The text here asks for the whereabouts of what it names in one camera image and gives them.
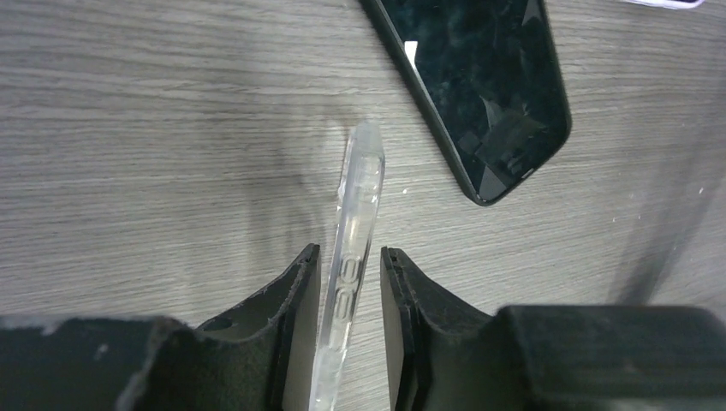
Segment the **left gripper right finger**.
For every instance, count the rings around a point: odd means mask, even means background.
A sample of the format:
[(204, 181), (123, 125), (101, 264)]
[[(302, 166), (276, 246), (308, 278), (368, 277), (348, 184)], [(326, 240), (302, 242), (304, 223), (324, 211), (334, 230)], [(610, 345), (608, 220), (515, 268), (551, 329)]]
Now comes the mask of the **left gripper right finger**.
[(722, 410), (725, 324), (684, 306), (511, 305), (489, 315), (380, 253), (394, 410)]

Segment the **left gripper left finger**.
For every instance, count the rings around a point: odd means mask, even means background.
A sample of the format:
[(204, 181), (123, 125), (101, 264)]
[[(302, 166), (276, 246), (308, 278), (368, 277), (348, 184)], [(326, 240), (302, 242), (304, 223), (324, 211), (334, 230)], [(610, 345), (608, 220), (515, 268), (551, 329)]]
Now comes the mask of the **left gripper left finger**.
[(166, 316), (4, 315), (4, 410), (304, 410), (320, 248), (198, 327)]

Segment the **clear phone case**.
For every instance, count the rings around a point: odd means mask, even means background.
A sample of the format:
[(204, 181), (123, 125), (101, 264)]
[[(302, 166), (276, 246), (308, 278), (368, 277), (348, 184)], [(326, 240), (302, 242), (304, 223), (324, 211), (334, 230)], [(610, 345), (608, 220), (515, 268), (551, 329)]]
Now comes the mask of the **clear phone case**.
[(378, 125), (362, 122), (348, 138), (338, 188), (337, 226), (316, 344), (308, 408), (332, 410), (342, 380), (383, 187)]

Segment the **bare black phone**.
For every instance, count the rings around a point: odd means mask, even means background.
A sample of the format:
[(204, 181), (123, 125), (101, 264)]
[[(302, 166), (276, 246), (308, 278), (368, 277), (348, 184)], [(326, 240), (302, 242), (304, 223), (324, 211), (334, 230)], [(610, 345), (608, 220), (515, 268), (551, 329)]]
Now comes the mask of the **bare black phone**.
[(567, 141), (571, 114), (543, 0), (361, 6), (472, 202), (496, 203)]

